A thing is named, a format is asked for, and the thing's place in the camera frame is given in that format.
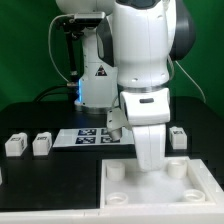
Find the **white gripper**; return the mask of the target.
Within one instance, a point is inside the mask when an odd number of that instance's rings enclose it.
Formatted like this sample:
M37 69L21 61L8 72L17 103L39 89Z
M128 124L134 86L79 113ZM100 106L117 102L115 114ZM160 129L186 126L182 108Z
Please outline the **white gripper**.
M170 94L164 88L148 93L120 93L121 108L107 112L107 131L113 140L122 138L122 128L132 130L139 168L158 170L165 158L166 123L170 121Z

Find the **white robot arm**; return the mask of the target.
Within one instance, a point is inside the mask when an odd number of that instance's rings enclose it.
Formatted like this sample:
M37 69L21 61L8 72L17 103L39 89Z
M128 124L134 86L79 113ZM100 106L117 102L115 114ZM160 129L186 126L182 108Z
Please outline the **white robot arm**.
M183 0L56 0L83 36L84 75L75 107L105 113L115 141L133 133L139 167L160 168L170 120L167 61L195 41Z

